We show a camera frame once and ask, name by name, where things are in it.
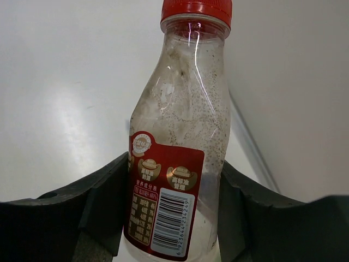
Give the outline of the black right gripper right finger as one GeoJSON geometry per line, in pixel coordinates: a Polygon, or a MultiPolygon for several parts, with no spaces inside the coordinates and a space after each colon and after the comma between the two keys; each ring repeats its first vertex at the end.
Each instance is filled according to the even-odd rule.
{"type": "Polygon", "coordinates": [[[225,163],[218,239],[222,261],[348,261],[348,196],[303,203],[225,163]]]}

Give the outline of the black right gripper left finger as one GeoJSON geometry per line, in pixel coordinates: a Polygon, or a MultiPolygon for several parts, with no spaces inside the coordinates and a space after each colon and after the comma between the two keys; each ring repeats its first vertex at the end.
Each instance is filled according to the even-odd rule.
{"type": "Polygon", "coordinates": [[[122,237],[124,153],[36,199],[1,203],[1,261],[111,261],[122,237]]]}

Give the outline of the red cap labelled bottle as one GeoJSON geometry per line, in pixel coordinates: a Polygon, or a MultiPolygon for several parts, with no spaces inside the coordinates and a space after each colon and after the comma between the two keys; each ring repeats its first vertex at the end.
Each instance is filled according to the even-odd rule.
{"type": "Polygon", "coordinates": [[[136,261],[214,261],[230,137],[231,1],[164,1],[159,61],[131,115],[125,245],[136,261]]]}

